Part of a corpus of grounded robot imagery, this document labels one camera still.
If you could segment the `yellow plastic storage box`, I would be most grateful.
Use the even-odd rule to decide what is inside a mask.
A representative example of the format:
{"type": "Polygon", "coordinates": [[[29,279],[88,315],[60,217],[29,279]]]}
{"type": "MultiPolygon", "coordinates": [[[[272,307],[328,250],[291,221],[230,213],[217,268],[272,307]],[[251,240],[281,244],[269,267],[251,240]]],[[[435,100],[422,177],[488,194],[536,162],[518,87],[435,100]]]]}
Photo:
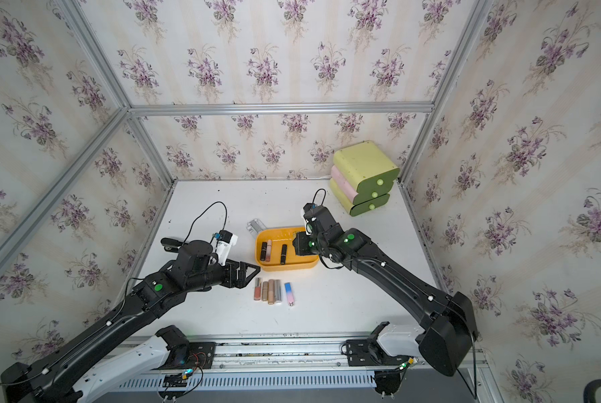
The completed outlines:
{"type": "Polygon", "coordinates": [[[303,227],[269,228],[260,233],[255,242],[254,253],[256,264],[259,265],[262,270],[268,272],[307,270],[317,266],[319,263],[318,256],[300,256],[295,253],[293,241],[296,239],[297,233],[305,233],[305,229],[303,227]],[[261,243],[267,242],[269,239],[273,241],[271,261],[262,262],[259,258],[261,243]],[[284,243],[288,245],[287,260],[285,265],[280,265],[281,247],[284,243]]]}

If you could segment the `pink lip gloss tube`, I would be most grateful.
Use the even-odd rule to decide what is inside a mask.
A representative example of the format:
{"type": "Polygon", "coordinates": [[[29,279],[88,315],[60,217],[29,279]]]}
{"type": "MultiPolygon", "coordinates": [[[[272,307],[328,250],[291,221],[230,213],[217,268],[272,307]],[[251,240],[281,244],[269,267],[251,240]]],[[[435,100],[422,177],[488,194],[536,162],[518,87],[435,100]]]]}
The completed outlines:
{"type": "Polygon", "coordinates": [[[273,241],[271,239],[269,239],[266,243],[265,262],[271,261],[272,247],[273,247],[273,241]]]}

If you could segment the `black lipstick tube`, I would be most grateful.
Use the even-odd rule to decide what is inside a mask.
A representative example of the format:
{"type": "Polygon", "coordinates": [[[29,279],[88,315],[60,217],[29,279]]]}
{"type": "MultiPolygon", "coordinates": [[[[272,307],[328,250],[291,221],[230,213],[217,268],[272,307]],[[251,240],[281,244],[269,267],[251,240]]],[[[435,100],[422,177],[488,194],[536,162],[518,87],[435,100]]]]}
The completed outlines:
{"type": "Polygon", "coordinates": [[[260,250],[259,258],[260,258],[260,260],[262,262],[264,262],[266,260],[267,248],[268,248],[268,243],[267,242],[261,243],[261,250],[260,250]]]}

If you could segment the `slim black lipstick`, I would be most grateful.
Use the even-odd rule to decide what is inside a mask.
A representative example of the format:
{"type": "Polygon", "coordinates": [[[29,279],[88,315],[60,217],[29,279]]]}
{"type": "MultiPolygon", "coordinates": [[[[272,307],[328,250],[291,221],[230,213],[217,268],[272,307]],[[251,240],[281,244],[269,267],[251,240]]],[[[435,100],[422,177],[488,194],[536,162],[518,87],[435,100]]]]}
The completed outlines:
{"type": "Polygon", "coordinates": [[[285,265],[287,260],[288,245],[284,243],[281,247],[280,265],[285,265]]]}

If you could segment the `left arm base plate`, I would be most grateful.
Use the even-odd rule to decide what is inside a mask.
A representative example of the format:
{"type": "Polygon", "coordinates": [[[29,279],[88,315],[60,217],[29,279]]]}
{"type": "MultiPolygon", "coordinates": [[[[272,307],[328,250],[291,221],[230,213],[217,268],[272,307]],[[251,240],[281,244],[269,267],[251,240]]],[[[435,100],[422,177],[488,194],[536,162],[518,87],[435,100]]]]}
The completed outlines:
{"type": "Polygon", "coordinates": [[[216,347],[215,342],[189,343],[187,347],[181,345],[169,352],[158,369],[211,369],[216,347]]]}

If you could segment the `black gold lipstick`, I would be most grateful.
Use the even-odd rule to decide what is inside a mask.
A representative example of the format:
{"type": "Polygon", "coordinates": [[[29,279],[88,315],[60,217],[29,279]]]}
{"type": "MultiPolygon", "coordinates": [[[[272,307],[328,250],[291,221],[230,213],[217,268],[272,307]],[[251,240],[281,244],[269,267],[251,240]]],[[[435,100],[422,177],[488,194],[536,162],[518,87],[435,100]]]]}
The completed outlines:
{"type": "Polygon", "coordinates": [[[304,233],[302,234],[302,236],[299,239],[299,252],[298,252],[298,255],[303,255],[303,256],[313,255],[313,252],[312,252],[312,241],[304,233]]]}

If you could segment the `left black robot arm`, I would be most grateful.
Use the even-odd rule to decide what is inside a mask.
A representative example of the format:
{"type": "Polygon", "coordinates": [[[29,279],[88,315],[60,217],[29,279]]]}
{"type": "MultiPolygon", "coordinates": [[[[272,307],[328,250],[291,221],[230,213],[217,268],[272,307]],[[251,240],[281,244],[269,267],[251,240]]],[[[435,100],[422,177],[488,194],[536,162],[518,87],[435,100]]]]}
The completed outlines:
{"type": "Polygon", "coordinates": [[[122,342],[186,300],[215,285],[243,289],[260,267],[219,258],[210,243],[194,240],[175,260],[146,275],[99,321],[32,364],[17,362],[1,374],[7,402],[91,402],[124,381],[166,362],[184,364],[186,336],[175,325],[160,329],[137,349],[107,359],[122,342]]]}

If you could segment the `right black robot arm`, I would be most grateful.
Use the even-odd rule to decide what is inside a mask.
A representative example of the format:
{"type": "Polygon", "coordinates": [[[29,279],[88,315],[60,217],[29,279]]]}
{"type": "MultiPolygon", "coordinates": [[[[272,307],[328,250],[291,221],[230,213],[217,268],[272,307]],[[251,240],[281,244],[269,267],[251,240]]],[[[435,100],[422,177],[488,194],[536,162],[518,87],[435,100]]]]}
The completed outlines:
{"type": "Polygon", "coordinates": [[[424,330],[416,344],[426,363],[445,376],[456,374],[479,335],[471,300],[461,292],[452,296],[413,275],[365,233],[343,230],[322,205],[305,204],[303,220],[305,230],[293,241],[295,253],[330,260],[332,270],[353,271],[390,295],[424,330]]]}

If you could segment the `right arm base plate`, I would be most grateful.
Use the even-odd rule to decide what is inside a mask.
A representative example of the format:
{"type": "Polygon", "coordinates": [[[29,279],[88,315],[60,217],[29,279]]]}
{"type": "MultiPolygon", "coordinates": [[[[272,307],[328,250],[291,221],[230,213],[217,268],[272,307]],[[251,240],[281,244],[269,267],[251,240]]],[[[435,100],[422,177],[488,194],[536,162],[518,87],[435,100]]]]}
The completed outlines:
{"type": "Polygon", "coordinates": [[[341,354],[346,356],[349,367],[401,367],[410,365],[413,356],[386,354],[376,342],[367,339],[348,339],[341,346],[341,354]]]}

